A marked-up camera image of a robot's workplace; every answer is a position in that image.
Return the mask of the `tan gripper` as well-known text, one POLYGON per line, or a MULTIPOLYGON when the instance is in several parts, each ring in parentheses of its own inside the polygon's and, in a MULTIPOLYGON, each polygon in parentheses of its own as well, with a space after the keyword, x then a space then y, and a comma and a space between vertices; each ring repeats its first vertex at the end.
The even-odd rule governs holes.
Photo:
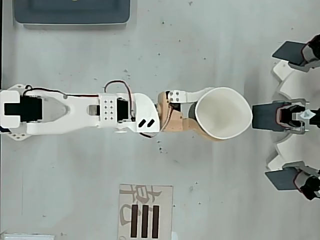
MULTIPOLYGON (((156 109, 158 112, 160 131, 161 132, 182 132, 183 130, 183 113, 181 103, 197 102, 207 92, 213 90, 214 87, 206 87, 199 91, 187 92, 183 90, 163 91, 158 94, 156 109)), ((213 141, 221 142, 205 132, 198 122, 192 118, 188 119, 188 126, 201 137, 213 141)))

